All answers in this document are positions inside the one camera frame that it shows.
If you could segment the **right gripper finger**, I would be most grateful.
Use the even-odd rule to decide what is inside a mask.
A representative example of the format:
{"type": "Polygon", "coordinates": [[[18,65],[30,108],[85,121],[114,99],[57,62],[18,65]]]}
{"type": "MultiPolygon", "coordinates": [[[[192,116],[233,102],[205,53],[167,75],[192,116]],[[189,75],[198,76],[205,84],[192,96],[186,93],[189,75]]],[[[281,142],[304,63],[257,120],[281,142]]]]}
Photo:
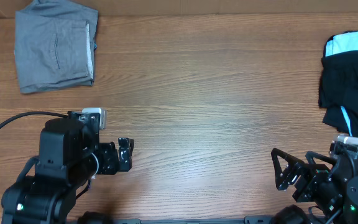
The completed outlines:
{"type": "Polygon", "coordinates": [[[308,161],[309,165],[315,165],[316,164],[315,159],[317,159],[319,161],[327,162],[328,164],[331,164],[333,166],[336,164],[335,159],[333,159],[331,157],[324,156],[322,154],[318,154],[318,153],[313,152],[313,151],[308,151],[305,154],[305,157],[306,157],[306,160],[308,161]]]}
{"type": "Polygon", "coordinates": [[[286,190],[289,185],[294,185],[298,178],[305,173],[305,163],[277,148],[271,151],[273,167],[275,171],[275,185],[278,190],[286,190]],[[286,166],[282,169],[278,158],[286,161],[286,166]]]}

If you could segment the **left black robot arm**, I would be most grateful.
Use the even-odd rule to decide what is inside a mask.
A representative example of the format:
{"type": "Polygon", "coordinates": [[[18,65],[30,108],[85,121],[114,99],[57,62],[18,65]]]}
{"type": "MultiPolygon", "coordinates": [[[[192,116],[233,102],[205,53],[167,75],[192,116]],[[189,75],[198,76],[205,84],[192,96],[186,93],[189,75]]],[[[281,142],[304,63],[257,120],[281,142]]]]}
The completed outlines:
{"type": "Polygon", "coordinates": [[[128,172],[134,140],[101,143],[103,117],[69,111],[45,123],[39,154],[30,158],[16,182],[3,194],[3,223],[65,223],[76,200],[96,175],[128,172]]]}

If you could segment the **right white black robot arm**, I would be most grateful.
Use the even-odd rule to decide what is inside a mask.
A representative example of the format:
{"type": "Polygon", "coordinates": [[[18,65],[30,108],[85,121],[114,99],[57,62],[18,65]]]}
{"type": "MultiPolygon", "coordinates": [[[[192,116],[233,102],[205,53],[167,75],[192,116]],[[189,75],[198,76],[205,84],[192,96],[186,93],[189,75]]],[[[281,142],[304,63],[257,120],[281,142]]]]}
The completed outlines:
{"type": "Polygon", "coordinates": [[[272,223],[358,223],[358,146],[337,142],[329,156],[308,151],[306,161],[274,148],[271,157],[276,188],[294,185],[293,199],[312,202],[324,215],[318,218],[290,205],[272,223]]]}

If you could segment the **grey shorts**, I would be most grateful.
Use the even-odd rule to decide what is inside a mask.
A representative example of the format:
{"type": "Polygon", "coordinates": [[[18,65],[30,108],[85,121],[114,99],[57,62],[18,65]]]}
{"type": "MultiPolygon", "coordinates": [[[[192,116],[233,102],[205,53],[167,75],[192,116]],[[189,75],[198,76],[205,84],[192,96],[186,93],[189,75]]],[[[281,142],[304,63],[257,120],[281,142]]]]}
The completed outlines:
{"type": "Polygon", "coordinates": [[[15,13],[14,56],[22,94],[94,83],[99,12],[72,1],[32,1],[15,13]]]}

